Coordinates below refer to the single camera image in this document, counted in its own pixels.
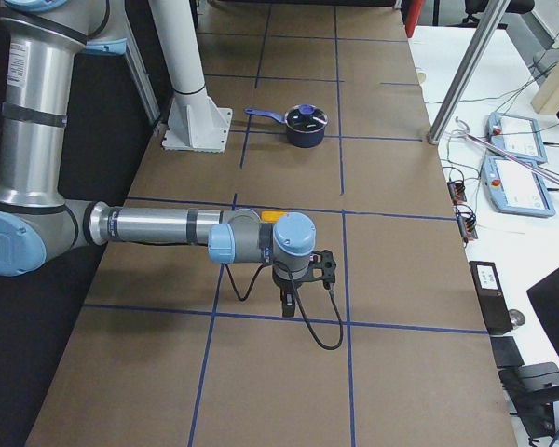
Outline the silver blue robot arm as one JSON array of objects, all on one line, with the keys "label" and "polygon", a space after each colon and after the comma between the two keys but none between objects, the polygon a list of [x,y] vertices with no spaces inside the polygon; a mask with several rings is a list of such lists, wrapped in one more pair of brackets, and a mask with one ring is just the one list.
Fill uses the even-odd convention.
[{"label": "silver blue robot arm", "polygon": [[282,313],[303,311],[316,228],[305,214],[112,207],[58,190],[75,56],[115,55],[129,36],[121,1],[6,1],[10,34],[0,159],[0,276],[35,271],[68,251],[108,242],[202,246],[212,261],[270,266]]}]

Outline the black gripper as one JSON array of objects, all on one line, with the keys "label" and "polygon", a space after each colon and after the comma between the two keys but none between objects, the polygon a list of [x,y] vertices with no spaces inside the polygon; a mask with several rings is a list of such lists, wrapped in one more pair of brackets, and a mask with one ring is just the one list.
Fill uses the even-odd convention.
[{"label": "black gripper", "polygon": [[282,316],[284,318],[293,318],[296,309],[296,300],[294,297],[305,281],[302,278],[290,279],[286,271],[278,268],[273,269],[272,278],[280,290]]}]

